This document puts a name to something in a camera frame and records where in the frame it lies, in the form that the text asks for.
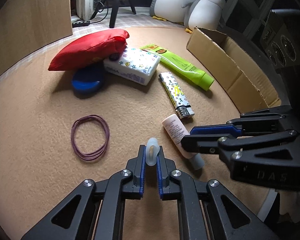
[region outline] red bag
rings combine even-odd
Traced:
[[[50,71],[84,68],[91,63],[104,60],[114,53],[122,53],[127,45],[129,33],[111,29],[91,33],[65,46],[51,61]]]

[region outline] patterned lighter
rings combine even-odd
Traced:
[[[176,112],[180,119],[194,116],[191,106],[179,87],[176,79],[171,72],[163,72],[159,74],[162,84],[164,85],[172,104],[176,108]]]

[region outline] plaid fabric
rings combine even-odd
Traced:
[[[53,47],[59,46],[63,44],[66,41],[72,41],[77,38],[80,38],[84,35],[98,32],[101,30],[107,30],[109,29],[109,21],[110,18],[104,19],[102,22],[97,23],[97,24],[92,24],[89,26],[85,27],[77,27],[73,29],[73,35],[69,37],[65,37],[61,40],[55,41],[51,44],[48,44],[41,49],[36,50],[35,52],[29,54],[28,56],[24,57],[17,63],[15,63],[12,67],[10,67],[6,72],[4,72],[0,76],[0,81],[5,79],[11,72],[16,70],[18,67],[24,65],[25,63],[29,62],[32,60],[33,57],[37,57],[40,54],[44,54],[47,50],[52,49]],[[183,25],[175,24],[172,22],[164,22],[164,21],[158,21],[152,19],[152,17],[140,14],[140,15],[131,15],[131,16],[118,16],[116,23],[115,23],[115,28],[129,28],[129,27],[137,27],[137,26],[142,26],[142,27],[177,27],[177,28],[184,28]]]

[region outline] metal bolt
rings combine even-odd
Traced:
[[[228,139],[228,137],[223,136],[223,137],[220,137],[220,138],[218,139],[218,141],[219,141],[219,142],[224,142],[224,141],[227,140],[227,139]]]
[[[83,181],[83,185],[84,185],[85,187],[90,187],[91,185],[93,185],[93,180],[92,180],[92,179],[85,179],[85,180]]]
[[[209,184],[211,187],[218,187],[220,183],[216,179],[211,179],[209,180]]]
[[[174,170],[174,171],[171,171],[171,174],[172,174],[172,176],[179,177],[181,175],[181,171]]]
[[[125,176],[125,177],[126,177],[126,176],[129,176],[130,174],[131,174],[131,171],[129,171],[129,170],[122,170],[122,171],[121,171],[121,175],[122,175],[122,176]]]
[[[234,158],[235,160],[238,160],[242,157],[242,152],[234,152],[232,154],[232,158]]]

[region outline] yellow penguin foot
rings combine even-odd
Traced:
[[[160,17],[157,17],[157,16],[153,16],[152,19],[159,20],[159,21],[164,21],[164,22],[167,21],[166,19],[163,19],[163,18],[160,18]]]
[[[190,30],[190,29],[188,29],[188,28],[186,28],[186,33],[192,33],[192,31]]]

